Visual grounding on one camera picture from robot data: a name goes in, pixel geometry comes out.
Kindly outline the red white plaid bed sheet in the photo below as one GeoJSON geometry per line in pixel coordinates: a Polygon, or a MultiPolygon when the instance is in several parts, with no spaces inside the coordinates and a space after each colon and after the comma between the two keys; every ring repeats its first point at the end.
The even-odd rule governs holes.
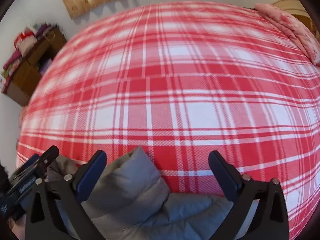
{"type": "Polygon", "coordinates": [[[221,194],[208,166],[217,150],[280,180],[295,239],[319,203],[319,64],[252,9],[127,10],[73,36],[33,93],[17,163],[52,145],[80,164],[142,146],[172,191],[221,194]]]}

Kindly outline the pink folded blanket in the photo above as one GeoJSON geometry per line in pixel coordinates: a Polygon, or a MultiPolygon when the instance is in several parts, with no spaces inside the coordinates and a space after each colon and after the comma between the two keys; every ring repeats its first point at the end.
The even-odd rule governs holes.
{"type": "Polygon", "coordinates": [[[260,16],[282,31],[314,66],[319,67],[319,42],[302,22],[270,4],[256,3],[254,8],[260,16]]]}

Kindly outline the wooden bed headboard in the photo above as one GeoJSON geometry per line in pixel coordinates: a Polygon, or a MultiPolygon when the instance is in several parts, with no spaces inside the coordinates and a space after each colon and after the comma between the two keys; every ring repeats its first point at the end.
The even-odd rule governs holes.
{"type": "Polygon", "coordinates": [[[272,5],[290,13],[295,18],[300,20],[300,22],[302,22],[319,41],[319,31],[299,0],[278,0],[272,3],[272,5]]]}

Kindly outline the grey puffer jacket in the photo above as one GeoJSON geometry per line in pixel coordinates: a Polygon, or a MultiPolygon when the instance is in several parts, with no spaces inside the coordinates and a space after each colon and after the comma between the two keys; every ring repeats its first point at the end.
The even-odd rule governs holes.
{"type": "Polygon", "coordinates": [[[172,192],[138,147],[105,167],[82,207],[105,239],[209,239],[233,203],[172,192]]]}

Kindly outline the brown wooden cabinet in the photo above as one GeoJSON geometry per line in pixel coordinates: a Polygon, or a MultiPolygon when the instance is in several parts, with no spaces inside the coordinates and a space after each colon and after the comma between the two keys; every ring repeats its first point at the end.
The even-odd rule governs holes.
{"type": "Polygon", "coordinates": [[[45,69],[45,63],[52,61],[66,42],[57,25],[51,28],[13,70],[3,94],[18,105],[26,106],[43,76],[41,71],[45,69]]]}

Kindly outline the pile of clothes on cabinet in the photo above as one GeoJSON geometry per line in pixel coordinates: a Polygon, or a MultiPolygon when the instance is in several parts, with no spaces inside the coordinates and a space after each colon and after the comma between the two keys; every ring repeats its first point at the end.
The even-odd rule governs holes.
{"type": "Polygon", "coordinates": [[[31,51],[31,49],[43,38],[46,33],[53,29],[56,25],[42,23],[34,24],[26,27],[24,31],[19,33],[14,40],[15,51],[3,65],[1,71],[1,89],[3,90],[9,79],[17,69],[22,59],[31,51]]]}

